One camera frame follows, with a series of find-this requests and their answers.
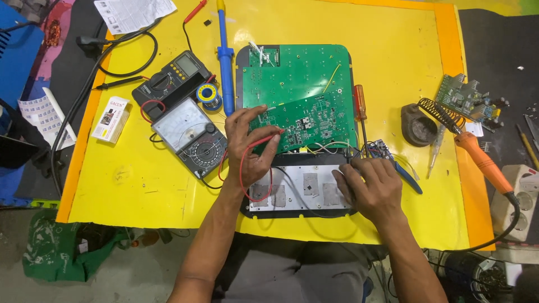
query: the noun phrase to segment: green bag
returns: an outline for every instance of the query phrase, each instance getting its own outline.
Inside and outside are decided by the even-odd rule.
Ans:
[[[115,229],[112,239],[104,246],[79,253],[77,231],[84,225],[55,222],[56,214],[55,210],[45,209],[35,214],[30,222],[28,245],[23,254],[24,274],[29,278],[86,282],[114,246],[129,239],[126,229]]]

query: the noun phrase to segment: blue desoldering pump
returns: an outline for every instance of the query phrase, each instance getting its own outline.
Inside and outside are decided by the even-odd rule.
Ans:
[[[217,12],[219,13],[219,32],[221,34],[221,46],[217,47],[217,58],[221,65],[221,88],[223,91],[223,108],[225,115],[230,116],[234,112],[234,88],[232,87],[232,56],[234,49],[228,47],[226,42],[225,25],[225,2],[217,0]]]

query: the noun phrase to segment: blue pliers handle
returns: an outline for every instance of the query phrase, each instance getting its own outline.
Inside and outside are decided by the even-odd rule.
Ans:
[[[421,187],[419,187],[419,184],[417,184],[416,180],[402,167],[400,166],[399,162],[393,160],[393,166],[395,167],[395,170],[399,175],[404,178],[414,190],[420,195],[423,194],[423,191],[421,190]]]

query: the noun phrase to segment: white product box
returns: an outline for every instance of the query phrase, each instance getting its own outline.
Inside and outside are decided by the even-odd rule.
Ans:
[[[97,126],[95,126],[92,137],[99,140],[116,144],[123,126],[126,124],[129,112],[126,106],[129,100],[120,97],[111,97]]]

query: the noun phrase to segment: paper manual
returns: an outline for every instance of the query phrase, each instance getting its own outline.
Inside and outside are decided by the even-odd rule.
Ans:
[[[103,115],[99,118],[92,137],[116,144],[129,117],[129,112],[126,111],[127,103],[129,103],[127,99],[111,97]]]
[[[62,125],[64,114],[61,112],[60,106],[54,99],[50,89],[44,87],[45,96],[36,100],[18,101],[20,113],[23,117],[39,129],[41,135],[45,141],[51,146],[54,144],[56,136],[58,135],[58,129]],[[77,136],[71,128],[69,123],[64,131],[64,138],[58,144],[56,150],[69,147],[75,144]]]
[[[113,35],[137,31],[176,10],[171,0],[97,0],[94,4]]]

